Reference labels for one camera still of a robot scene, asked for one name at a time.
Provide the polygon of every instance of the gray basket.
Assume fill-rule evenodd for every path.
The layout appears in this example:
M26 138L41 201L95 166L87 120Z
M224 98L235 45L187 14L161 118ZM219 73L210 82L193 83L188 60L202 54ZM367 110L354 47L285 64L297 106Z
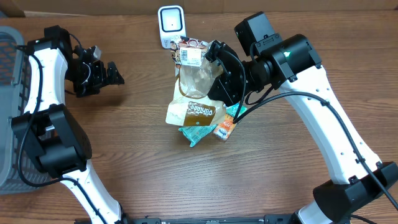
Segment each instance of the gray basket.
M11 27L0 26L0 195L30 192L36 188L23 183L17 172L17 155L21 144L11 129L11 118L20 116L29 99L30 65L15 45L23 45L21 34ZM24 153L22 171L31 182L49 180L38 172Z

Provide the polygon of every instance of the wooden table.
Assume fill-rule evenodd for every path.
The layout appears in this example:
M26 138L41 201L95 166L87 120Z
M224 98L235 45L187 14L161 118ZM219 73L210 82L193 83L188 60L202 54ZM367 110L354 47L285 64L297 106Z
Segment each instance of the wooden table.
M187 14L190 37L229 44L246 58L233 28L251 14ZM398 12L268 13L284 38L301 33L318 50L343 108L384 161L398 162ZM323 158L297 113L285 101L262 107L227 142L212 134L189 148L178 127L165 123L174 64L162 49L157 16L1 19L25 41L60 25L84 47L98 45L126 84L67 106L87 132L93 163L110 194L130 216L250 217L292 213L313 200L329 179ZM398 198L398 187L391 193ZM385 198L356 212L397 223ZM86 218L60 184L0 197L0 223L72 223Z

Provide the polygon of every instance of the white label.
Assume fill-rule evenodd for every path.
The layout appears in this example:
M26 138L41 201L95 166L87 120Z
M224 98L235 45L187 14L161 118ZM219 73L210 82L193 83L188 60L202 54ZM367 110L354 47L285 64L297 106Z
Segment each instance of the white label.
M180 48L181 65L189 65L200 67L201 65L201 49Z

